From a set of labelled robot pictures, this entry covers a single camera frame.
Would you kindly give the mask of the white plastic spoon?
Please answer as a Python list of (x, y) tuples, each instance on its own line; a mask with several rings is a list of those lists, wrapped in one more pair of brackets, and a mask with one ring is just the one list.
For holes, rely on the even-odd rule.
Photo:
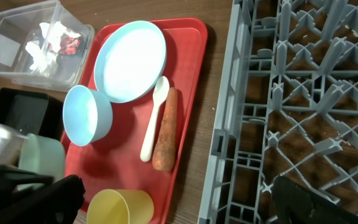
[(142, 162), (148, 162), (152, 156), (158, 113), (160, 111), (160, 106), (167, 99), (169, 89), (170, 84), (167, 77), (161, 76), (155, 84), (154, 92), (152, 95), (152, 113), (150, 115), (149, 124), (147, 126), (144, 141), (140, 151), (140, 159)]

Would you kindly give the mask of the red snack wrapper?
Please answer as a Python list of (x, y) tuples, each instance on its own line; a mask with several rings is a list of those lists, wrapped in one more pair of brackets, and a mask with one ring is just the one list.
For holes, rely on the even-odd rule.
[(63, 35), (60, 42), (59, 53), (63, 55), (74, 55), (77, 53), (81, 44), (82, 37), (70, 37), (69, 35)]

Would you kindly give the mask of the light blue plate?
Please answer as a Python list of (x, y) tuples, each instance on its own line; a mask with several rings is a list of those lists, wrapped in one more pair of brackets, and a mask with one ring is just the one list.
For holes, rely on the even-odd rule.
[(114, 31), (100, 48), (94, 84), (110, 102), (127, 103), (154, 87), (166, 60), (161, 29), (149, 21), (133, 21)]

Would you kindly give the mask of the white tissue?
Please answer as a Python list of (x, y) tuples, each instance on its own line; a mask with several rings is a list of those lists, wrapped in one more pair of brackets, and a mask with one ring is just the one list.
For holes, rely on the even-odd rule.
[(42, 31), (42, 37), (48, 40), (47, 48), (56, 54), (59, 54), (60, 42), (63, 35), (69, 35), (70, 37), (81, 36), (79, 33), (64, 26), (60, 21), (56, 22), (53, 27), (47, 22), (41, 22), (39, 26)]
[(32, 57), (32, 65), (29, 67), (31, 71), (39, 72), (45, 77), (50, 77), (57, 71), (57, 54), (49, 50), (43, 52), (38, 40), (26, 43), (25, 50)]

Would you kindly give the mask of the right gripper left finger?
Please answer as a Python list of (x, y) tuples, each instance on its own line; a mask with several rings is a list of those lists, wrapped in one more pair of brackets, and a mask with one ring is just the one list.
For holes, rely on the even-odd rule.
[(54, 182), (50, 175), (0, 166), (0, 223), (73, 223), (84, 194), (77, 175)]

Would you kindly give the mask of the light blue bowl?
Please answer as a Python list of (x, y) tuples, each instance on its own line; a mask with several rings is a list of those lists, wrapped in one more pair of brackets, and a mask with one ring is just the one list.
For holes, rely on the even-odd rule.
[(65, 132), (77, 146), (105, 137), (113, 121), (112, 105), (107, 97), (83, 85), (68, 91), (62, 115)]

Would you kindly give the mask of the light green bowl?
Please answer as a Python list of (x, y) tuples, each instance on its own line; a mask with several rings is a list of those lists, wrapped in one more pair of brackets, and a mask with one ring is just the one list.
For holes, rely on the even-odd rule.
[(27, 134), (19, 157), (18, 168), (53, 177), (56, 182), (65, 175), (65, 150), (60, 141)]

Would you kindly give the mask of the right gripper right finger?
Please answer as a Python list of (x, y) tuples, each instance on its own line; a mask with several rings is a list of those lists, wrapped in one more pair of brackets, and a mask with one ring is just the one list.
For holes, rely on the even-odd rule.
[(357, 215), (286, 177), (275, 179), (272, 199), (280, 224), (358, 224)]

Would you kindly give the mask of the yellow cup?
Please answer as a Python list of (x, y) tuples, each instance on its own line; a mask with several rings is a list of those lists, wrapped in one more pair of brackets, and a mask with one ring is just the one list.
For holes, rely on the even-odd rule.
[(154, 215), (154, 203), (143, 190), (112, 190), (98, 192), (91, 200), (87, 224), (145, 224)]

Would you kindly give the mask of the orange carrot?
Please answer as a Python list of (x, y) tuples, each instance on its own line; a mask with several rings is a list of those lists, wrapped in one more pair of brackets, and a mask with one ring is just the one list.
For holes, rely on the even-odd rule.
[(165, 109), (155, 145), (152, 165), (156, 170), (171, 171), (176, 158), (178, 92), (172, 87), (168, 91)]

